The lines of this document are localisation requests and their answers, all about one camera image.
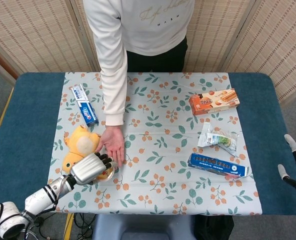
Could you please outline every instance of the human hand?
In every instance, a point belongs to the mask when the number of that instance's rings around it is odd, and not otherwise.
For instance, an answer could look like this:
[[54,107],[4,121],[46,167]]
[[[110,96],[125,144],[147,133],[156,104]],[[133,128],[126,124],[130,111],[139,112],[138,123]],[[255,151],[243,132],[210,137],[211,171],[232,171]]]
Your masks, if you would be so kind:
[[106,126],[95,151],[100,152],[103,146],[106,148],[108,156],[117,161],[118,166],[121,167],[125,159],[125,140],[122,126]]

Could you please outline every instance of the orange plush toy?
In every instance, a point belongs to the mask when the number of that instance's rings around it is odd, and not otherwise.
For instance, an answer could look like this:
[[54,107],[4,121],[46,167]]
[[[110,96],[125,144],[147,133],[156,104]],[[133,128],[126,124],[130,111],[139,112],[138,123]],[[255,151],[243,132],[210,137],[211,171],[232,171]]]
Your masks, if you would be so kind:
[[81,159],[95,152],[99,144],[100,136],[88,131],[84,125],[78,126],[71,137],[64,137],[63,141],[69,148],[69,152],[63,159],[62,170],[69,173],[72,166]]

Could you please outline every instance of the blue snack box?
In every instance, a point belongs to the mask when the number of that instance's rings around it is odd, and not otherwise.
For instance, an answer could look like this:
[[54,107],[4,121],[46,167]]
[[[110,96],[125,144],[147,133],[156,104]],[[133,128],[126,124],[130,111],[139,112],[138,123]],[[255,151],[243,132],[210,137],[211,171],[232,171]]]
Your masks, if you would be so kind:
[[74,86],[71,88],[71,91],[77,101],[83,119],[87,126],[90,127],[93,124],[97,124],[99,122],[98,117],[96,116],[94,109],[90,105],[89,99],[85,93],[83,86],[81,84]]
[[232,178],[247,176],[247,168],[245,166],[196,153],[191,154],[188,166],[219,175],[229,175]]

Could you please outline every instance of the orange snack box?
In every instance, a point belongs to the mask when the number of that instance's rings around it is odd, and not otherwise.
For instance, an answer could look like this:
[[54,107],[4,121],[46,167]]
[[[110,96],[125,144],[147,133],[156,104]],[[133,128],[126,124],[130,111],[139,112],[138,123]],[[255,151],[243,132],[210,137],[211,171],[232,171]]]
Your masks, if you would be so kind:
[[240,102],[235,89],[194,94],[189,103],[193,115],[208,114],[236,108]]

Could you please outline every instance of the plastic snack bag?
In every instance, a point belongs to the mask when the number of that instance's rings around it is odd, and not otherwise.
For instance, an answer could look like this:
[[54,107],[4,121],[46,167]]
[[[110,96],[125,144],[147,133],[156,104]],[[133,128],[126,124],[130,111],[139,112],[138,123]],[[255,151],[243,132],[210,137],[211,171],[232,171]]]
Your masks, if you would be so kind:
[[209,122],[205,122],[202,126],[198,147],[218,145],[235,157],[238,136],[237,133],[215,131]]

